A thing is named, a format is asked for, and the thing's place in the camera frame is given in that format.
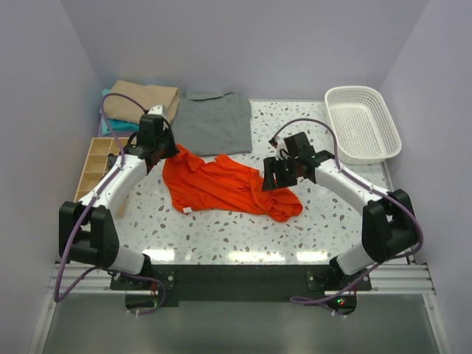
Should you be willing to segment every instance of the orange cloth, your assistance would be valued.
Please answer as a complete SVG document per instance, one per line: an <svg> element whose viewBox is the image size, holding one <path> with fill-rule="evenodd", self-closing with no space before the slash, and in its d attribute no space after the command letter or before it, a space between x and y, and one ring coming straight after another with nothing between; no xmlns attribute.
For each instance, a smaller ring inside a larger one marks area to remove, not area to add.
<svg viewBox="0 0 472 354"><path fill-rule="evenodd" d="M169 187L173 206L184 212L223 209L267 214L277 221L300 215L302 204L289 189L262 191L263 178L254 168L238 164L227 155L205 163L185 147L177 156L167 159L162 172Z"/></svg>

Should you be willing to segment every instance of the beige towel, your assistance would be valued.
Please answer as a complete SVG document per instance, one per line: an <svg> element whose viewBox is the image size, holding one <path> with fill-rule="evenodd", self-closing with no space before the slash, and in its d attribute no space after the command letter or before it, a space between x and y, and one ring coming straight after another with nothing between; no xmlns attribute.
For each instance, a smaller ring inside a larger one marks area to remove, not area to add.
<svg viewBox="0 0 472 354"><path fill-rule="evenodd" d="M148 85L143 86L137 83L129 83L124 80L118 80L111 88L111 92L125 94L136 100L144 108L150 109L155 105L164 105L167 109L166 119L172 123L176 117L179 95L178 88ZM142 116L142 110L131 101L122 98L110 96L105 100L105 114L110 119L124 120L139 124Z"/></svg>

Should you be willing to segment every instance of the white wall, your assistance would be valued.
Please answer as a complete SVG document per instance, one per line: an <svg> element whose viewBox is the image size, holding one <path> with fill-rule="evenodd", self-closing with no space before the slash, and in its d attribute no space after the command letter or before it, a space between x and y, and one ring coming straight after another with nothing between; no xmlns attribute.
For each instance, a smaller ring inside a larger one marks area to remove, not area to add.
<svg viewBox="0 0 472 354"><path fill-rule="evenodd" d="M428 0L61 0L103 84L251 97L380 88Z"/></svg>
<svg viewBox="0 0 472 354"><path fill-rule="evenodd" d="M26 353L101 85L57 0L0 10L0 351Z"/></svg>
<svg viewBox="0 0 472 354"><path fill-rule="evenodd" d="M403 140L390 164L426 235L456 353L472 348L472 1L431 0L382 85Z"/></svg>

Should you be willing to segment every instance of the cable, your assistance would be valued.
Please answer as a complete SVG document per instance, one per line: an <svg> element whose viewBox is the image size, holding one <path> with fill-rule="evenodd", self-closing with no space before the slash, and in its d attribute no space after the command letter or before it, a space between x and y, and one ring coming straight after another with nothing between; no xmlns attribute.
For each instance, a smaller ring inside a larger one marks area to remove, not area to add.
<svg viewBox="0 0 472 354"><path fill-rule="evenodd" d="M127 144L130 144L130 143L133 141L134 137L135 137L137 134L138 134L138 133L136 133L136 132L135 132L135 133L132 133L132 134L130 135L130 137L128 138L128 141L127 141L126 143L127 143Z"/></svg>
<svg viewBox="0 0 472 354"><path fill-rule="evenodd" d="M284 159L289 159L290 158L290 155L288 154L288 151L286 149L280 149L280 156L283 157Z"/></svg>
<svg viewBox="0 0 472 354"><path fill-rule="evenodd" d="M120 167L123 167L123 165L125 164L125 151L123 149L123 145L121 143L121 141L118 139L118 136L116 135L116 133L114 132L113 128L111 127L111 124L110 122L108 121L108 118L105 114L105 109L103 107L103 103L105 102L105 100L110 97L110 96L118 96L118 97L123 97L127 100L130 100L132 103L134 103L135 105L137 105L138 107L140 107L143 112L146 112L146 109L141 105L139 104L137 101L135 101L134 99L132 99L131 97L128 97L124 94L118 94L118 93L115 93L115 92L111 92L109 94L106 94L105 96L102 97L102 100L100 101L100 111L101 111L101 114L102 114L102 117L103 117L103 121L105 122L105 124L107 125L108 129L110 130L111 132L111 135L113 136L113 138L115 139L115 142L117 143L118 147L119 147L119 153L120 153L120 156L121 156L121 161L120 161ZM97 190L97 195L94 196L91 200L90 200L90 203L88 203L88 205L86 206L86 208L82 211L82 214L80 214L79 218L77 219L77 222L75 223L74 225L74 228L72 229L72 232L69 236L69 239L67 240L67 243L66 243L66 247L64 248L64 252L62 254L62 257L60 259L60 265L59 265L59 271L58 271L58 276L56 278L56 283L55 283L55 287L54 287L54 301L55 302L61 302L62 300L64 300L66 298L66 296L71 292L71 290L73 288L75 288L75 286L82 280L86 277L87 274L89 274L91 271L95 270L95 269L100 269L100 267L98 266L94 266L94 267L91 267L89 269L87 269L86 271L84 271L64 292L63 294L60 294L60 284L62 283L62 278L63 278L63 274L64 274L64 270L66 268L66 262L67 262L67 259L69 258L69 252L71 250L71 247L72 247L72 244L74 242L74 239L75 237L77 236L77 233L79 231L79 228L80 228L80 225L82 225L82 222L84 221L85 217L87 216L87 214L89 213L90 209L92 208L92 206L94 205L95 201L97 201L98 198L100 198L100 193L105 189L105 187L108 185L108 183L110 183L110 181L117 175L117 173L120 171L120 168L115 168L111 173L108 174L107 176L107 179L103 182L103 184L98 188ZM127 277L133 277L133 278L136 278L136 279L139 279L139 278L142 278L141 280L146 280L146 281L152 281L152 282L157 282L158 284L161 285L162 289L163 289L163 297L161 300L161 302L159 303L159 305L157 305L157 307L155 307L153 309L153 311L151 312L154 312L155 310L157 310L157 308L159 308L163 301L164 301L164 296L165 296L165 286L162 282L160 282L159 280L157 279L154 279L154 278L147 278L147 277L139 277L139 276L136 276L136 275L132 275L132 274L127 274L127 273L124 273L126 274ZM140 313L139 315L145 315L147 313L151 313L149 311L145 311L145 312L142 312Z"/></svg>
<svg viewBox="0 0 472 354"><path fill-rule="evenodd" d="M280 132L282 130L284 130L286 127L288 127L290 124L293 124L295 122L314 122L316 124L320 124L322 125L323 127L325 127L331 134L331 136L333 137L333 144L334 144L334 161L336 163L336 166L337 168L341 171L341 173L343 175L345 175L346 177L348 177L348 179L350 179L351 181L353 181L354 183L356 183L358 186L364 188L365 190L369 190L370 192L382 197L382 198L385 198L386 200L388 200L390 203L394 204L395 206L397 206L398 208L400 208L400 210L402 212L404 212L413 222L414 224L414 227L417 231L417 235L418 235L418 244L417 246L410 252L407 252L405 254L401 254L401 255L396 255L394 256L392 259L393 260L396 260L398 258L404 258L404 257L409 257L413 254L416 254L422 247L423 247L423 242L424 242L424 236L423 236L423 230L421 229L421 225L418 223L418 221L416 220L416 217L404 206L402 205L402 203L400 203L399 201L396 201L394 198L392 198L390 195L387 195L383 192L380 192L376 189L373 189L371 188L371 186L365 184L363 181L359 180L358 178L356 178L355 176L351 175L350 173L348 173L344 168L341 167L341 163L339 162L339 157L338 157L338 141L337 141L337 138L336 138L336 135L334 134L334 131L333 129L328 125L326 124L325 122L322 122L320 120L317 120L317 119L311 119L311 118L298 118L298 119L293 119L291 120L290 122L287 122L285 123L282 127L280 127L280 129L274 134L274 136L272 137L271 139L271 142L272 141L276 141L276 138L277 136L280 134ZM295 304L300 304L300 305L321 305L321 304L326 304L327 301L330 301L332 299L335 299L336 297L338 297L339 295L343 294L345 291L348 291L352 288L354 288L354 286L356 286L357 284L360 283L360 281L362 281L362 279L369 275L372 271L374 271L378 266L380 265L380 263L376 263L375 265L373 265L371 268L369 268L367 271L365 271L363 274L361 274L356 280L354 280L353 282L351 282L348 286L346 286L345 288L343 288L342 290L338 291L336 294L334 295L330 295L330 296L326 296L325 298L323 299L317 299L317 300L313 300L313 299L310 299L310 298L307 298L307 297L303 297L303 296L293 296L290 298L290 301L295 303Z"/></svg>
<svg viewBox="0 0 472 354"><path fill-rule="evenodd" d="M169 123L169 121L168 121L167 119L165 119L165 118L162 118L162 120L165 121L165 124L167 124L167 127L170 129L170 123Z"/></svg>
<svg viewBox="0 0 472 354"><path fill-rule="evenodd" d="M145 282L153 282L156 285L160 285L161 288L162 288L161 301L157 304L157 306L154 306L153 308L151 308L149 310L142 311L142 312L135 311L133 313L133 312L130 311L133 315L136 315L136 316L149 315L151 313L156 312L164 304L167 292L166 292L166 289L165 289L165 285L161 280L155 279L155 278L150 278L150 277L141 277L140 275L125 273L124 271L121 272L121 275L124 275L125 277L128 277L128 278L133 278L133 279L136 279L136 280L145 281Z"/></svg>

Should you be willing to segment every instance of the wooden organizer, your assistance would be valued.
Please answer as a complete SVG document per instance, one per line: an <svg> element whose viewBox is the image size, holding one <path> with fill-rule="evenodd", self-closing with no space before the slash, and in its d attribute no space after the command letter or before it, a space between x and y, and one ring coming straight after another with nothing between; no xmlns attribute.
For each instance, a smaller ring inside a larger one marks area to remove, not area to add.
<svg viewBox="0 0 472 354"><path fill-rule="evenodd" d="M128 142L128 138L119 138L123 146ZM113 138L93 138L88 148L86 163L83 165L82 176L79 186L75 192L74 202L77 202L84 195L97 186L104 175L110 170L108 168L108 154L119 155L119 147ZM126 200L117 211L117 216L125 214Z"/></svg>

